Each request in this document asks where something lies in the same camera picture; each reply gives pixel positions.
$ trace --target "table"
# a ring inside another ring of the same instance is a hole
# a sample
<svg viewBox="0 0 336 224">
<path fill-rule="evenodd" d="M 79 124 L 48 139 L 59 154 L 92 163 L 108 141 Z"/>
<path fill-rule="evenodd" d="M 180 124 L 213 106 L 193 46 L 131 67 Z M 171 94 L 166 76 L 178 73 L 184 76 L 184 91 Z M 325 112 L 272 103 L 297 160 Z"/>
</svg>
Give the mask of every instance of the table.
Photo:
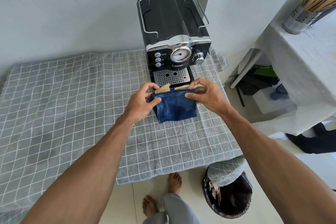
<svg viewBox="0 0 336 224">
<path fill-rule="evenodd" d="M 211 49 L 195 78 L 216 82 L 227 62 Z M 31 207 L 111 128 L 132 93 L 149 81 L 144 50 L 89 53 L 15 65 L 0 95 L 0 213 Z M 132 128 L 116 183 L 149 179 L 242 154 L 222 119 L 197 105 L 195 118 L 159 124 L 152 111 Z"/>
<path fill-rule="evenodd" d="M 287 33 L 282 21 L 272 22 L 256 42 L 297 108 L 273 120 L 254 123 L 263 132 L 298 135 L 336 112 L 336 13 L 299 35 Z M 245 72 L 256 61 L 252 59 Z"/>
</svg>

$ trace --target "chrome knob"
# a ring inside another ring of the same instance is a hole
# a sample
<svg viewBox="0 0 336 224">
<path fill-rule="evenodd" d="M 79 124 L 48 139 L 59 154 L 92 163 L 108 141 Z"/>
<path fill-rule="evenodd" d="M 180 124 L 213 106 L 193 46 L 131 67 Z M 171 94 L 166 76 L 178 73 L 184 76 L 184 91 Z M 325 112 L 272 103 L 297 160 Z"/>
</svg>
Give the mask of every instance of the chrome knob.
<svg viewBox="0 0 336 224">
<path fill-rule="evenodd" d="M 196 64 L 201 64 L 204 61 L 204 55 L 202 52 L 196 53 L 193 57 L 192 60 L 196 63 Z"/>
</svg>

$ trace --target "blue towel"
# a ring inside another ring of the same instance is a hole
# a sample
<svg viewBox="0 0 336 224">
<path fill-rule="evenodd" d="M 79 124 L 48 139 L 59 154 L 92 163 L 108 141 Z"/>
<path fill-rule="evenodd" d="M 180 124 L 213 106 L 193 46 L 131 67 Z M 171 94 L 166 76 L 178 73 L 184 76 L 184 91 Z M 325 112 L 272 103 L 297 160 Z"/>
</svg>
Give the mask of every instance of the blue towel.
<svg viewBox="0 0 336 224">
<path fill-rule="evenodd" d="M 197 116 L 196 101 L 184 96 L 188 92 L 196 93 L 196 90 L 174 90 L 171 88 L 170 91 L 150 96 L 151 101 L 157 97 L 162 99 L 153 108 L 159 123 L 185 120 Z"/>
</svg>

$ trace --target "espresso machine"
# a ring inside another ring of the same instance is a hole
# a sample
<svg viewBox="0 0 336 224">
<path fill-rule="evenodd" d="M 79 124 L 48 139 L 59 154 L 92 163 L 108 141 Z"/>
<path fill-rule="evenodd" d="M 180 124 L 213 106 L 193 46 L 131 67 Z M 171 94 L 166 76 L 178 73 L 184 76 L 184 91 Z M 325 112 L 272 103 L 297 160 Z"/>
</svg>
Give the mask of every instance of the espresso machine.
<svg viewBox="0 0 336 224">
<path fill-rule="evenodd" d="M 158 86 L 190 84 L 190 66 L 201 64 L 211 45 L 200 3 L 138 0 L 137 8 L 151 81 Z"/>
</svg>

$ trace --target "stainless steel drip tray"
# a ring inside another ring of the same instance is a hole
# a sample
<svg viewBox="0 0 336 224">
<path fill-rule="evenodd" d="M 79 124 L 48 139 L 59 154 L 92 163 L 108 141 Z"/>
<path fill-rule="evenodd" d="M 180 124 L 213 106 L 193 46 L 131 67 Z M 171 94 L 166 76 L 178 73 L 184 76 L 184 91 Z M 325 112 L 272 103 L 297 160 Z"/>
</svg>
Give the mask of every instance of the stainless steel drip tray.
<svg viewBox="0 0 336 224">
<path fill-rule="evenodd" d="M 178 71 L 173 70 L 155 71 L 153 72 L 153 74 L 155 83 L 160 87 L 164 86 L 167 83 L 170 83 L 170 85 L 174 85 L 183 82 L 190 82 L 190 76 L 187 68 Z"/>
</svg>

